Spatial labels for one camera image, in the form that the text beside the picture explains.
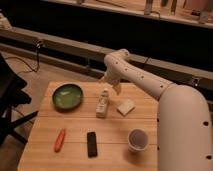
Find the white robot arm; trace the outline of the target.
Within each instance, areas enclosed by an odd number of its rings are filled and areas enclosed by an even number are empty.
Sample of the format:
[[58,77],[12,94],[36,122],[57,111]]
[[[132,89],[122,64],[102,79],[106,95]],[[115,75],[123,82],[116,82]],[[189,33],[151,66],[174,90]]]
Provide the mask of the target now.
[[104,57],[102,79],[121,91],[128,80],[158,101],[158,171],[213,171],[213,129],[205,97],[195,88],[179,85],[128,62],[126,49]]

